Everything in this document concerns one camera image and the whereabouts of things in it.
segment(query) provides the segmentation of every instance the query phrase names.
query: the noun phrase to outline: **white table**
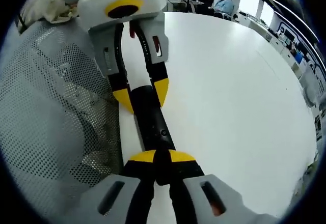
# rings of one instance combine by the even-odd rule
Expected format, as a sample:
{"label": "white table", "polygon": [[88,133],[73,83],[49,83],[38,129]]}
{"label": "white table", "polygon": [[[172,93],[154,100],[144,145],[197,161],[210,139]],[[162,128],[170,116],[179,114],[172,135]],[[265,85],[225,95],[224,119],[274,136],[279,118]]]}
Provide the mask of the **white table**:
{"label": "white table", "polygon": [[[258,33],[210,16],[166,13],[170,86],[162,108],[179,151],[240,192],[258,213],[282,216],[316,149],[301,86]],[[150,84],[142,49],[125,31],[131,88]],[[124,162],[141,151],[133,115],[120,106]],[[175,223],[168,187],[155,187],[147,223]]]}

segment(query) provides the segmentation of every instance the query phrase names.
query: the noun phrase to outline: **blue shirt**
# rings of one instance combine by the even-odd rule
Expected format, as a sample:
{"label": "blue shirt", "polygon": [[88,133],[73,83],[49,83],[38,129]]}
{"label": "blue shirt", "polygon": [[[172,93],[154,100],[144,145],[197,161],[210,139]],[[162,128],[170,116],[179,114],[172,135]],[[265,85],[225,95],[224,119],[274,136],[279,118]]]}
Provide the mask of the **blue shirt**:
{"label": "blue shirt", "polygon": [[231,15],[234,9],[234,4],[232,0],[219,0],[214,6],[216,12],[223,12]]}

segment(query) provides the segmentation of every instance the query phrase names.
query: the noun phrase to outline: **gray mesh chair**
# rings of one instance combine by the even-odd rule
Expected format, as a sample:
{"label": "gray mesh chair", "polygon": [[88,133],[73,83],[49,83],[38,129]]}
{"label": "gray mesh chair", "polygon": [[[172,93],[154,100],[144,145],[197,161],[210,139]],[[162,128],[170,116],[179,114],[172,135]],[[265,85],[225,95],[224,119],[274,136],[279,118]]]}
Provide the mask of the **gray mesh chair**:
{"label": "gray mesh chair", "polygon": [[42,216],[61,215],[123,166],[118,103],[76,21],[36,22],[1,58],[0,149]]}

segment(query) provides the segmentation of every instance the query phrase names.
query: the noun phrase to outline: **white cloth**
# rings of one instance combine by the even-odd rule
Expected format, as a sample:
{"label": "white cloth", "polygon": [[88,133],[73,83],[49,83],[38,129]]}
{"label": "white cloth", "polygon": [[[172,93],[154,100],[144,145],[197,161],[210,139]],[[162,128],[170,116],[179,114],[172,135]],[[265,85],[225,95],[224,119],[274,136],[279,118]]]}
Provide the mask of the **white cloth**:
{"label": "white cloth", "polygon": [[[62,23],[77,16],[77,7],[68,6],[63,0],[27,0],[20,16],[27,27],[42,18],[53,24]],[[21,29],[22,24],[19,22],[19,32]]]}

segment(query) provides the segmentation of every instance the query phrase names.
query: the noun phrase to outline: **wire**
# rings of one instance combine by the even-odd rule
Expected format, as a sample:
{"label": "wire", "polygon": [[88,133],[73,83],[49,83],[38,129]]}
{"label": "wire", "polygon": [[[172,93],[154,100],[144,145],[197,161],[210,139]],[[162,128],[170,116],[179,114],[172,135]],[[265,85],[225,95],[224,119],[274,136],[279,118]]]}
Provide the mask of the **wire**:
{"label": "wire", "polygon": [[21,33],[23,33],[24,31],[27,30],[27,26],[25,25],[25,22],[22,20],[22,17],[20,15],[20,13],[18,14],[18,19],[19,19],[19,21],[21,23],[21,26],[22,26],[22,32]]}
{"label": "wire", "polygon": [[[168,2],[170,2],[173,5],[173,3],[170,0],[168,0]],[[167,4],[167,12],[168,11],[169,11],[169,5]]]}

